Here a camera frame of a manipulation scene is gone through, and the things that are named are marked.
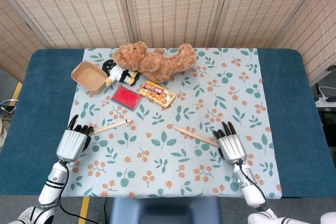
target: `red ink pad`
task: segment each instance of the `red ink pad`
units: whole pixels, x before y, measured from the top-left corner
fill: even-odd
[[[141,95],[120,86],[117,91],[114,93],[111,100],[129,108],[130,110],[134,111],[135,108],[138,106],[139,102],[141,101]]]

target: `black and white plush toy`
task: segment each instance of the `black and white plush toy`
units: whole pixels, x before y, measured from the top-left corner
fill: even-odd
[[[106,86],[111,85],[115,80],[127,83],[132,86],[135,84],[139,77],[139,73],[136,71],[129,71],[120,67],[114,60],[107,60],[104,62],[102,70],[107,74],[108,78],[105,83]]]

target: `chopstick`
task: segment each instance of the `chopstick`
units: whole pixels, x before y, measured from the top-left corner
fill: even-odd
[[[196,139],[198,139],[198,140],[201,140],[201,141],[204,142],[204,143],[211,144],[211,145],[216,146],[216,147],[219,148],[219,144],[218,144],[218,143],[213,142],[213,141],[210,141],[209,139],[206,139],[206,138],[204,138],[204,137],[202,137],[202,136],[198,136],[198,135],[196,135],[196,134],[194,134],[194,133],[191,133],[191,132],[189,132],[189,131],[187,131],[187,130],[185,130],[185,129],[182,129],[182,128],[180,128],[180,127],[177,127],[177,126],[174,126],[174,129],[176,129],[176,130],[182,132],[183,134],[186,134],[186,135],[188,135],[188,136],[191,136],[191,137],[193,137],[193,138],[196,138]]]
[[[121,121],[121,122],[118,122],[118,123],[113,123],[113,124],[111,124],[111,125],[109,125],[109,126],[106,126],[106,127],[103,127],[103,128],[96,129],[96,130],[94,130],[94,131],[90,134],[90,136],[95,135],[95,134],[98,134],[98,133],[101,133],[101,132],[103,132],[103,131],[108,131],[108,130],[110,130],[110,129],[113,129],[113,128],[116,128],[116,127],[119,127],[119,126],[122,126],[122,125],[124,125],[124,124],[126,124],[127,122],[130,122],[130,121],[131,121],[131,119],[126,119],[126,120],[124,120],[124,121]]]

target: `floral tablecloth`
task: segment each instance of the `floral tablecloth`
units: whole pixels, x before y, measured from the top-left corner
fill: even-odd
[[[116,49],[89,48],[83,61],[102,67]],[[70,118],[95,128],[132,121],[92,137],[71,164],[64,195],[103,197],[239,197],[232,167],[214,146],[182,135],[173,125],[212,138],[221,121],[231,121],[248,154],[248,165],[269,198],[280,198],[258,51],[253,48],[195,48],[194,69],[161,85],[176,94],[170,108],[143,98],[134,112],[111,101],[118,83],[93,95],[77,86]],[[164,49],[169,57],[177,49]],[[137,91],[146,79],[125,87]]]

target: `white cable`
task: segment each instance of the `white cable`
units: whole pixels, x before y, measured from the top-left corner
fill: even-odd
[[[326,100],[326,99],[327,99],[327,97],[326,97],[326,96],[323,94],[323,92],[322,92],[321,88],[325,88],[325,89],[336,89],[336,88],[332,88],[332,87],[325,87],[325,86],[321,86],[321,87],[319,87],[319,91],[321,92],[321,94],[322,94],[322,97],[324,98],[324,100]]]

